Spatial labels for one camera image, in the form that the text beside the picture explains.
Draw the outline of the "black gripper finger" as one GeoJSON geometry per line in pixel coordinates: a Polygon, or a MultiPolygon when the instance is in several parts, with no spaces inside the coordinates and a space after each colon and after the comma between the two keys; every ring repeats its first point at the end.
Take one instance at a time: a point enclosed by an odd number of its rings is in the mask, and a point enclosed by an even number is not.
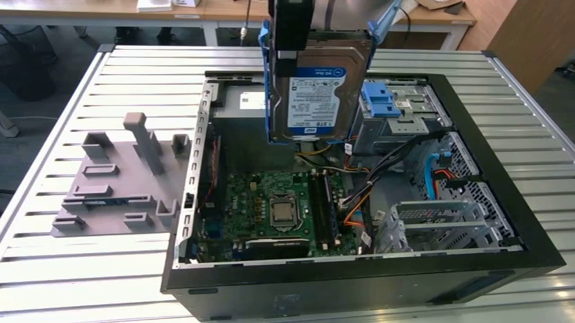
{"type": "Polygon", "coordinates": [[[295,76],[298,53],[306,49],[311,26],[311,1],[272,1],[272,71],[295,76]]]}

